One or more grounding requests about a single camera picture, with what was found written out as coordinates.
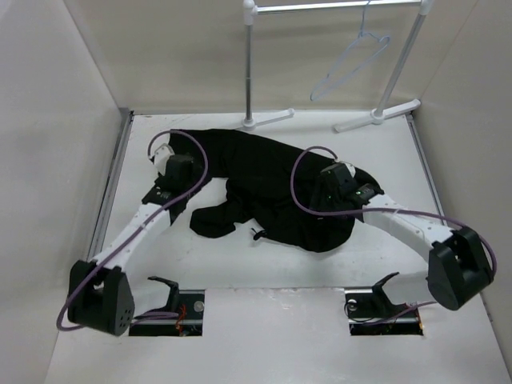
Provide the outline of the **black trousers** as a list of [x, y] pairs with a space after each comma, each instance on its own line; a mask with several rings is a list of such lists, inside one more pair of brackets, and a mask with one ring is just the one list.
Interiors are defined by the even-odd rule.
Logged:
[[170, 136], [177, 154], [208, 167], [208, 179], [226, 180], [226, 199], [193, 211], [190, 228], [206, 238], [231, 234], [236, 224], [255, 220], [255, 240], [267, 238], [315, 253], [345, 243], [353, 217], [321, 218], [304, 212], [320, 172], [332, 160], [304, 154], [282, 142], [236, 130], [181, 130]]

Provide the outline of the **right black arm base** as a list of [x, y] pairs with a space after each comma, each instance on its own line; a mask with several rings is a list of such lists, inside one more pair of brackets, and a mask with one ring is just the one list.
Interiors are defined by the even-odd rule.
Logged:
[[345, 288], [343, 310], [351, 336], [423, 336], [418, 308], [393, 304], [384, 291], [385, 284], [399, 272], [388, 274], [372, 286]]

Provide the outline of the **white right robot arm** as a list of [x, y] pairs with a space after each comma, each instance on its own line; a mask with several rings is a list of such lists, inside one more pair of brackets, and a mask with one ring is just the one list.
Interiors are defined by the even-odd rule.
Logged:
[[349, 164], [336, 162], [320, 172], [310, 208], [382, 230], [426, 263], [423, 272], [405, 277], [393, 272], [370, 287], [349, 291], [347, 299], [359, 317], [393, 317], [433, 303], [456, 311], [494, 281], [495, 257], [476, 231], [449, 218], [408, 210], [376, 182], [360, 179]]

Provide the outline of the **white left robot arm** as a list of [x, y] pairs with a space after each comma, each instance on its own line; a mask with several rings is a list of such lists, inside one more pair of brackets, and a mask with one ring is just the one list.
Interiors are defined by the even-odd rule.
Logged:
[[175, 316], [178, 284], [155, 275], [139, 281], [134, 273], [148, 263], [151, 243], [184, 211], [204, 176], [200, 161], [187, 154], [171, 156], [119, 236], [90, 261], [72, 266], [60, 319], [76, 329], [120, 336], [134, 320]]

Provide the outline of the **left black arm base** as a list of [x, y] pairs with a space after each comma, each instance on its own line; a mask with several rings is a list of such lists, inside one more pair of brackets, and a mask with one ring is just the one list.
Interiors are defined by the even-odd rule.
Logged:
[[133, 337], [200, 337], [203, 332], [206, 292], [182, 290], [177, 282], [149, 277], [166, 294], [166, 303], [137, 316], [128, 335]]

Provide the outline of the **left aluminium table rail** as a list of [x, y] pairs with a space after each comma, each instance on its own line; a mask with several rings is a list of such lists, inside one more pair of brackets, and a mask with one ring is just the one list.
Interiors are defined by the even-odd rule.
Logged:
[[121, 113], [121, 124], [118, 130], [116, 143], [114, 145], [106, 184], [102, 193], [101, 205], [96, 217], [92, 238], [87, 249], [85, 260], [90, 260], [102, 250], [114, 204], [115, 193], [118, 187], [118, 181], [122, 171], [122, 164], [126, 155], [126, 149], [134, 119], [134, 112], [129, 108], [120, 108], [119, 112]]

